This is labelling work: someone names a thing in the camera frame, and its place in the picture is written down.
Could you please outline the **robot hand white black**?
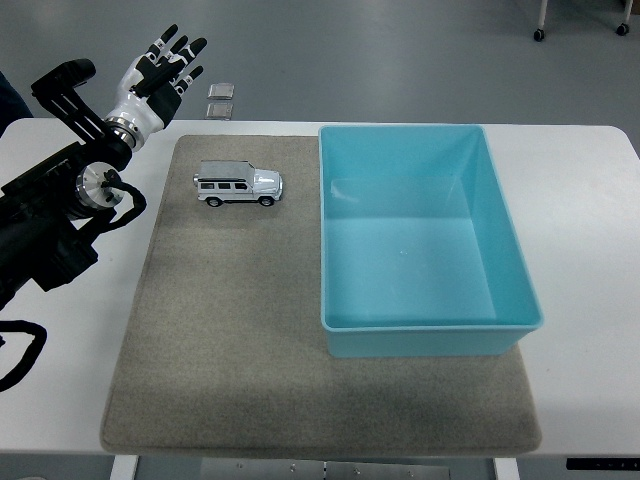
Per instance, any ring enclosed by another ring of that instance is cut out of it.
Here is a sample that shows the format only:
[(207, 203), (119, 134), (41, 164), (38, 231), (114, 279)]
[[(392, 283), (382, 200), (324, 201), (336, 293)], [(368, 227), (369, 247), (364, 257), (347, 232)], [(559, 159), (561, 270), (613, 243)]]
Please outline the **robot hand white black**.
[(178, 26), (171, 25), (133, 60), (118, 84), (116, 105), (106, 116), (109, 128), (134, 151), (170, 124), (182, 97), (203, 73), (192, 63), (207, 40), (176, 38), (177, 32)]

